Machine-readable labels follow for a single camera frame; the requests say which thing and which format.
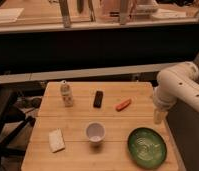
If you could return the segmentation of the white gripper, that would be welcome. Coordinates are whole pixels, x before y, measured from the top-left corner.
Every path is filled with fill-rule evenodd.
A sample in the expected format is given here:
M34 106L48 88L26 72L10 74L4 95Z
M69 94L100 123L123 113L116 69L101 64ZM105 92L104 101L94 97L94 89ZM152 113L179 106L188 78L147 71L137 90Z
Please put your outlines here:
M158 87L153 91L152 101L155 105L154 123L161 124L168 114L169 102Z

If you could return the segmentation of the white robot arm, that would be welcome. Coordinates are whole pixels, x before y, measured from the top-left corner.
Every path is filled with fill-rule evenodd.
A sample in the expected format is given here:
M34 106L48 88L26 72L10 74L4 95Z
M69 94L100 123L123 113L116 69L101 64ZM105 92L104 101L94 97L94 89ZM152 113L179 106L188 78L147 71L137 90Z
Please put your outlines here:
M162 69L157 75L158 86L152 94L155 105L154 123L160 124L178 99L199 112L199 69L193 62L182 62Z

